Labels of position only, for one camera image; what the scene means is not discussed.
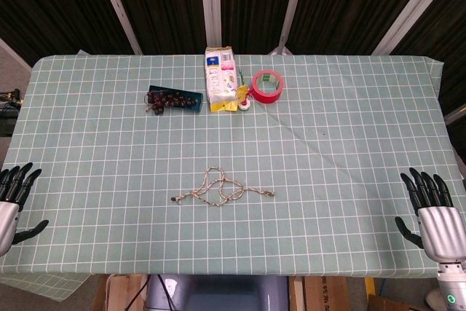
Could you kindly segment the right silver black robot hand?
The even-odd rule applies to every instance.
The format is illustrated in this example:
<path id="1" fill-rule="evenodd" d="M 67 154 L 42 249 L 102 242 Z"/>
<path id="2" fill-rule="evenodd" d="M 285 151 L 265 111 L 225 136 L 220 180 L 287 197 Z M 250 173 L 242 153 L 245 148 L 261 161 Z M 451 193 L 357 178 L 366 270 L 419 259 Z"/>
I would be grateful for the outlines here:
<path id="1" fill-rule="evenodd" d="M 437 174 L 430 176 L 415 168 L 400 177 L 408 191 L 419 234 L 410 231 L 399 216 L 395 217 L 398 231 L 439 264 L 463 262 L 465 225 L 445 181 Z"/>

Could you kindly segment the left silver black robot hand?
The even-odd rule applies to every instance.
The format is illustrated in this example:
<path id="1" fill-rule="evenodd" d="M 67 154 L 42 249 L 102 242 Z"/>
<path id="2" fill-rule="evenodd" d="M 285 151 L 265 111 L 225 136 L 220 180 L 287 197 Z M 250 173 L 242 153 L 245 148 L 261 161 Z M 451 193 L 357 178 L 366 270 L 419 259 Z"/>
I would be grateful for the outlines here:
<path id="1" fill-rule="evenodd" d="M 42 170 L 30 173 L 33 163 L 14 166 L 1 171 L 1 256 L 4 256 L 13 245 L 39 235 L 48 225 L 48 220 L 40 221 L 34 228 L 18 232 L 20 214 L 31 192 L 34 181 Z"/>

